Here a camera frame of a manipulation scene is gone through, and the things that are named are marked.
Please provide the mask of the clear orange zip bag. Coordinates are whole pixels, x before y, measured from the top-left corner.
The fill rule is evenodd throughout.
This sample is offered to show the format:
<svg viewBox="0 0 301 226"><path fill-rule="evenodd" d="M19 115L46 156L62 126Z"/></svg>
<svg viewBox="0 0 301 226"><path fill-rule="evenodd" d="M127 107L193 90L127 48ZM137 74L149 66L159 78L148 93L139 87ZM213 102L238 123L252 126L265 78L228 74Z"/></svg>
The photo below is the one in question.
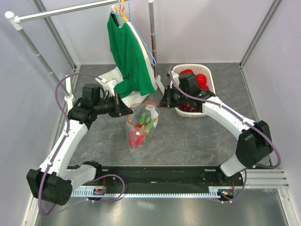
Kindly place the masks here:
<svg viewBox="0 0 301 226"><path fill-rule="evenodd" d="M147 140L154 134L161 109L158 103L146 101L130 107L132 114L127 116L126 137L131 151L141 149Z"/></svg>

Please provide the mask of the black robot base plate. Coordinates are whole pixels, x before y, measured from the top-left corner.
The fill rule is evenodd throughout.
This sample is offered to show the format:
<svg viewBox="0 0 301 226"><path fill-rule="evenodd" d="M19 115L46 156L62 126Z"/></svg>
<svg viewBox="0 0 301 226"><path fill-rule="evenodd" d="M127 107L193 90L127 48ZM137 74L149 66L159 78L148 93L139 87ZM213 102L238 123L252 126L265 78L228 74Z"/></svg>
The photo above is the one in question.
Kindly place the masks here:
<svg viewBox="0 0 301 226"><path fill-rule="evenodd" d="M107 174L123 179L126 194L207 193L209 187L243 185L240 173L226 177L217 166L103 166L95 178Z"/></svg>

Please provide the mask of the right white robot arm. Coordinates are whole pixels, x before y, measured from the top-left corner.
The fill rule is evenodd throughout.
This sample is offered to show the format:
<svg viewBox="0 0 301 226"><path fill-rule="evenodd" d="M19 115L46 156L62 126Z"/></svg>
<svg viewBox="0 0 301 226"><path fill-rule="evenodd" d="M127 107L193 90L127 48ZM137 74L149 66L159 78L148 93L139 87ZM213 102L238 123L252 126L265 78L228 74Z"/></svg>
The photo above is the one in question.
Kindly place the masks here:
<svg viewBox="0 0 301 226"><path fill-rule="evenodd" d="M218 184L227 185L234 174L255 166L272 153L271 135L266 122L255 122L237 113L215 93L201 89L192 73L180 76L170 72L169 76L171 83L165 87L159 107L176 108L180 104L188 103L194 110L220 123L238 141L235 154L222 163L215 174Z"/></svg>

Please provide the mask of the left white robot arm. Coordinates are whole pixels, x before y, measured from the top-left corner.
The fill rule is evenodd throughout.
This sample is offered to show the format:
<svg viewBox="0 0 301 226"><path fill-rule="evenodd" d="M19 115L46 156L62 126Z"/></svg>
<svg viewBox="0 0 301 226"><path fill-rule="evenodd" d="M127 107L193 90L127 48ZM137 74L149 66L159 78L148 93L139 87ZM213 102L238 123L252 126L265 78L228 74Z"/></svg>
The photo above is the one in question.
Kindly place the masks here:
<svg viewBox="0 0 301 226"><path fill-rule="evenodd" d="M106 96L100 85L86 84L82 97L68 112L66 124L54 148L38 169L30 169L26 175L33 197L38 202L63 206L81 185L87 182L99 185L103 181L101 164L86 161L74 171L68 171L71 157L98 115L108 114L115 118L132 112L119 94Z"/></svg>

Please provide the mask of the pink dragon fruit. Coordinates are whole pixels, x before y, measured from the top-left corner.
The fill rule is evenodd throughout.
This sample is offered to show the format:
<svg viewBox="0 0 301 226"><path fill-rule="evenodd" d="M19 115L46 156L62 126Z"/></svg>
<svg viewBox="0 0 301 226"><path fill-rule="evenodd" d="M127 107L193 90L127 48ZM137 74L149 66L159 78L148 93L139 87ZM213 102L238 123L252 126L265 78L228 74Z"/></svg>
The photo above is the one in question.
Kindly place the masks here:
<svg viewBox="0 0 301 226"><path fill-rule="evenodd" d="M131 148L142 146L147 140L151 129L153 129L154 121L151 120L150 114L143 112L139 121L134 124L134 128L128 133L128 141Z"/></svg>

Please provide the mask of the purple grape bunch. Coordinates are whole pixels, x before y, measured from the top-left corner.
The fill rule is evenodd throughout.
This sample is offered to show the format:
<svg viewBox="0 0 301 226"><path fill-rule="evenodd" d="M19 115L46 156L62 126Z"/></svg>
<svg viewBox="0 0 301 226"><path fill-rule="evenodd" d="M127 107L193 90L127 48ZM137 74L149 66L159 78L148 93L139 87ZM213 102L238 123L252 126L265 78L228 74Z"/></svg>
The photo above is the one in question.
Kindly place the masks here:
<svg viewBox="0 0 301 226"><path fill-rule="evenodd" d="M188 112L188 113L198 113L199 112L194 107L191 107L189 103L181 103L177 106L177 108L183 112Z"/></svg>

